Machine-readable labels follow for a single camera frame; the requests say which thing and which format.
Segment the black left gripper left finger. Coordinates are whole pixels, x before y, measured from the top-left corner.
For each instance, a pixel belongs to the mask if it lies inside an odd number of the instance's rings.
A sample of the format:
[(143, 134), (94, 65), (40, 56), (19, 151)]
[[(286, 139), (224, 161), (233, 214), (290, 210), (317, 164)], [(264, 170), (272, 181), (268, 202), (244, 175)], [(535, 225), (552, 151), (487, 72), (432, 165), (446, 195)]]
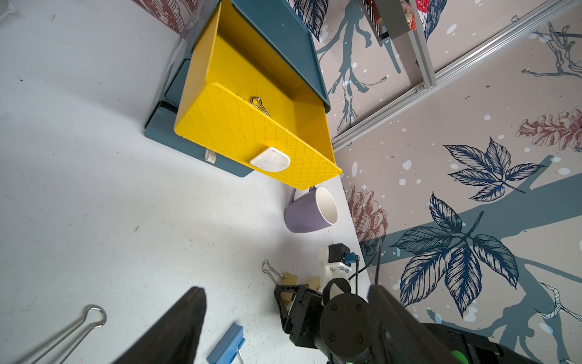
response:
[(192, 287), (116, 363), (189, 363), (196, 358), (207, 300)]

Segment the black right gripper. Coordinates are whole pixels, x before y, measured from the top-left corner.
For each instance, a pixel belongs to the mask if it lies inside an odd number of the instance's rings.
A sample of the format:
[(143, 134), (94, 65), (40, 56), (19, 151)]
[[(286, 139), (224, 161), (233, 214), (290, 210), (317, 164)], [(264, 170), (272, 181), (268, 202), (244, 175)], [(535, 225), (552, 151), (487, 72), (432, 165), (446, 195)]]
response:
[(274, 296), (283, 332), (296, 347), (328, 348), (321, 323), (330, 288), (320, 293), (305, 285), (277, 285)]

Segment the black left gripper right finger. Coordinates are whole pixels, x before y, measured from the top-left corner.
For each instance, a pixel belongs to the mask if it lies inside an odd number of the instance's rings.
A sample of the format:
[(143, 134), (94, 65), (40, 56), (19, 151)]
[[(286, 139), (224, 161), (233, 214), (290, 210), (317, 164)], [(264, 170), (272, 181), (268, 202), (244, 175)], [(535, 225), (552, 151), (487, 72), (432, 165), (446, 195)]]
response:
[(368, 323), (378, 363), (461, 362), (380, 285), (372, 285), (368, 291)]

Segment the yellow binder clip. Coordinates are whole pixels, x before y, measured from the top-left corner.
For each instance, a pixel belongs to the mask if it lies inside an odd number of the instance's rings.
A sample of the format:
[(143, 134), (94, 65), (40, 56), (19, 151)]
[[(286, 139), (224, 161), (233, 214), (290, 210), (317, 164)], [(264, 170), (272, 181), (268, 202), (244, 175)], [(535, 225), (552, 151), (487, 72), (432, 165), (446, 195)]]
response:
[(308, 288), (310, 288), (314, 291), (320, 291), (321, 290), (321, 277), (320, 276), (310, 277), (307, 280), (306, 284), (307, 284)]
[[(262, 272), (270, 277), (276, 287), (282, 286), (289, 288), (292, 286), (295, 287), (297, 285), (298, 277), (296, 275), (289, 272), (280, 273), (270, 264), (267, 259), (265, 259), (262, 263)], [(293, 302), (294, 297), (294, 290), (282, 290), (278, 291), (276, 294), (276, 299), (281, 299), (285, 306), (289, 306)]]
[(258, 109), (260, 112), (264, 113), (268, 118), (271, 117), (268, 110), (263, 105), (262, 99), (260, 97), (254, 96), (253, 98), (251, 98), (250, 102), (254, 107), (256, 107), (256, 109)]

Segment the blue binder clip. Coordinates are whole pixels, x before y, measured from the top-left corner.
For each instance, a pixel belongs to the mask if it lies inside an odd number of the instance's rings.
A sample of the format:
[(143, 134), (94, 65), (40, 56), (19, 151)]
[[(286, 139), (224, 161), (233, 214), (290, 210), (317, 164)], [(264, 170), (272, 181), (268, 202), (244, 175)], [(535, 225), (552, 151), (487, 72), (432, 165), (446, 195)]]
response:
[(245, 344), (244, 329), (233, 323), (207, 356), (209, 364), (232, 364)]
[(65, 363), (89, 335), (102, 328), (107, 321), (108, 314), (104, 308), (89, 304), (78, 318), (12, 363)]

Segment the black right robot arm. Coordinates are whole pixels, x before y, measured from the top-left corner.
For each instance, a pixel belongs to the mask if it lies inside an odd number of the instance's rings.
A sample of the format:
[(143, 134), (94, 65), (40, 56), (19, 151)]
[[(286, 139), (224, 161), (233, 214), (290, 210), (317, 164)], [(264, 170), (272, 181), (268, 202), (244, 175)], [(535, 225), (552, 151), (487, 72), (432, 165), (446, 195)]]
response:
[(420, 323), (387, 290), (363, 299), (334, 279), (331, 296), (305, 285), (274, 289), (283, 332), (297, 347), (317, 349), (328, 363), (529, 363), (489, 338), (442, 324)]

